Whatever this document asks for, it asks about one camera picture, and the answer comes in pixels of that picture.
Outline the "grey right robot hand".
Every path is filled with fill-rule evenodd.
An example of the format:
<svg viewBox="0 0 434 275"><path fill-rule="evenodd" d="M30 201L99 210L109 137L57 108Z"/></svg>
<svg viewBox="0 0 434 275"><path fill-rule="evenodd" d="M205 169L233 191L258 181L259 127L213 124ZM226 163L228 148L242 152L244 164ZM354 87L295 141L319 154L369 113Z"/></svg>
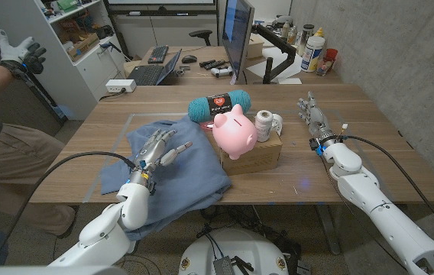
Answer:
<svg viewBox="0 0 434 275"><path fill-rule="evenodd" d="M299 116L308 125L309 133L318 141L319 144L323 147L328 147L336 143L336 135L333 134L327 117L317 106L312 91L308 91L307 100L300 98L297 105L301 109Z"/></svg>

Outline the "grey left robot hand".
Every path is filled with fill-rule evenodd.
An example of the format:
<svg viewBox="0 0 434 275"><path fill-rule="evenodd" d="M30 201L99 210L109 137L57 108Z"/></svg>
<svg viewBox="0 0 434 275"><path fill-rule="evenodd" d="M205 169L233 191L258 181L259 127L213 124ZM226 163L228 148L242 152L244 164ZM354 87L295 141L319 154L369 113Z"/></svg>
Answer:
<svg viewBox="0 0 434 275"><path fill-rule="evenodd" d="M191 141L187 141L185 144L166 153L166 144L176 132L176 130L162 131L159 128L149 137L136 155L134 160L136 167L131 171L128 183L137 183L146 187L150 193L154 192L155 182L151 179L151 176L156 168L158 166L168 166L179 153L193 144Z"/></svg>

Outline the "person's white gloved hand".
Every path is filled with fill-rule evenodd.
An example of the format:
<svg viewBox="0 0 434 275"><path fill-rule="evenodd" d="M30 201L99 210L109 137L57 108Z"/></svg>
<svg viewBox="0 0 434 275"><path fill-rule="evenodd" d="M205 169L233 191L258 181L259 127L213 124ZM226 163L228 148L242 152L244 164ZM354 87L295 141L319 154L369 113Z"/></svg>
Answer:
<svg viewBox="0 0 434 275"><path fill-rule="evenodd" d="M18 46L10 45L8 35L0 29L0 65L7 68L15 78L30 72L41 74L44 71L43 54L47 50L35 42L33 37L27 37Z"/></svg>

